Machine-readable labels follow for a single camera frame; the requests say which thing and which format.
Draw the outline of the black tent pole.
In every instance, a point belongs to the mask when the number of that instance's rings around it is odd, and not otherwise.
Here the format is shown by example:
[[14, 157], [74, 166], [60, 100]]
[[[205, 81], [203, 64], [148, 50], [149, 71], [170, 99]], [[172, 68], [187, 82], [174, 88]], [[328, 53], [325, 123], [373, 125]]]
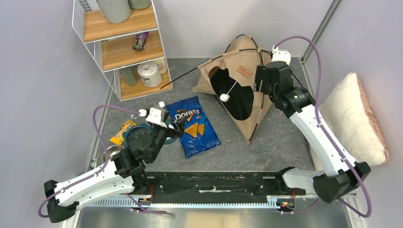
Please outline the black tent pole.
[[191, 73], [191, 72], [193, 72], [193, 71], [195, 71], [195, 70], [200, 70], [201, 68], [203, 68], [205, 65], [209, 64], [210, 62], [216, 61], [216, 60], [221, 59], [221, 58], [224, 58], [224, 57], [231, 57], [231, 56], [237, 55], [237, 54], [239, 54], [239, 53], [241, 53], [241, 52], [245, 52], [245, 51], [253, 51], [253, 52], [256, 52], [256, 53], [258, 54], [258, 56], [260, 57], [259, 62], [260, 62], [262, 65], [264, 64], [262, 52], [263, 52], [263, 53], [267, 53], [268, 56], [269, 56], [269, 58], [272, 58], [272, 56], [273, 56], [272, 51], [267, 51], [267, 50], [261, 49], [260, 47], [258, 47], [258, 48], [244, 48], [244, 49], [237, 49], [237, 50], [234, 50], [234, 51], [230, 51], [230, 52], [228, 52], [228, 53], [224, 53], [224, 54], [221, 54], [221, 55], [219, 55], [219, 56], [217, 56], [217, 57], [211, 58], [211, 59], [209, 59], [207, 62], [205, 62], [205, 63], [203, 63], [203, 64], [201, 64], [201, 65], [199, 65], [199, 66], [197, 66], [197, 67], [195, 67], [195, 68], [193, 68], [193, 69], [191, 69], [191, 70], [189, 70], [188, 72], [186, 72], [186, 73], [180, 75], [179, 77], [177, 77], [177, 78], [171, 80], [171, 81], [168, 82], [167, 84], [161, 86], [161, 87], [160, 87], [160, 90], [162, 90], [162, 89], [165, 88], [166, 86], [172, 84], [173, 82], [177, 81], [178, 79], [184, 77], [185, 75], [187, 75], [187, 74], [189, 74], [189, 73]]
[[[244, 48], [258, 48], [253, 37], [248, 34], [237, 36], [225, 53]], [[262, 55], [263, 65], [271, 62], [267, 53], [262, 52]], [[230, 98], [225, 106], [246, 140], [246, 144], [250, 144], [257, 127], [271, 105], [266, 95], [254, 91], [256, 68], [258, 65], [262, 65], [259, 60], [260, 57], [253, 51], [245, 51], [224, 58], [224, 65], [229, 71], [229, 77], [238, 82], [229, 93]]]

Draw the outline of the tan pet tent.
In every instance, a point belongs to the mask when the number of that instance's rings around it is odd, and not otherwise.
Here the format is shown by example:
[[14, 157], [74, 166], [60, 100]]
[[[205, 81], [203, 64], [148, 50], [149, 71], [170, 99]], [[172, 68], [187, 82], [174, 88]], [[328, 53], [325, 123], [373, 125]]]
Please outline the tan pet tent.
[[229, 95], [220, 102], [234, 121], [247, 144], [250, 144], [273, 103], [268, 95], [253, 90], [259, 65], [271, 62], [252, 36], [241, 34], [226, 48], [224, 54], [198, 66], [201, 76], [194, 92]]

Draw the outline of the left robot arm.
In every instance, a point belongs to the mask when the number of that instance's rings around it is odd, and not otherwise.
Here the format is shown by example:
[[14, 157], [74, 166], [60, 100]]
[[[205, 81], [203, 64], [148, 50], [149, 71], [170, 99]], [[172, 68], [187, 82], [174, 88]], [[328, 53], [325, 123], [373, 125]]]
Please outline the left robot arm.
[[124, 134], [127, 146], [107, 156], [101, 166], [72, 180], [45, 182], [47, 217], [52, 223], [58, 223], [98, 200], [118, 194], [147, 192], [150, 183], [145, 173], [146, 164], [156, 160], [167, 138], [182, 137], [184, 129], [184, 118], [162, 125], [136, 125]]

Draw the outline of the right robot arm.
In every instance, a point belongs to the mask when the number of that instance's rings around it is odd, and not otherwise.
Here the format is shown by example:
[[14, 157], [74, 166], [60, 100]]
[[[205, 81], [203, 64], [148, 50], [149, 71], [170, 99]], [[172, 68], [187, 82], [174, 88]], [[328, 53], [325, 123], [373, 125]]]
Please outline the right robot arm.
[[331, 203], [359, 187], [370, 173], [366, 162], [358, 162], [339, 142], [315, 107], [315, 100], [304, 87], [295, 87], [292, 70], [284, 61], [258, 65], [255, 92], [268, 95], [275, 107], [303, 133], [323, 165], [321, 171], [288, 167], [274, 181], [279, 194], [293, 188], [313, 191]]

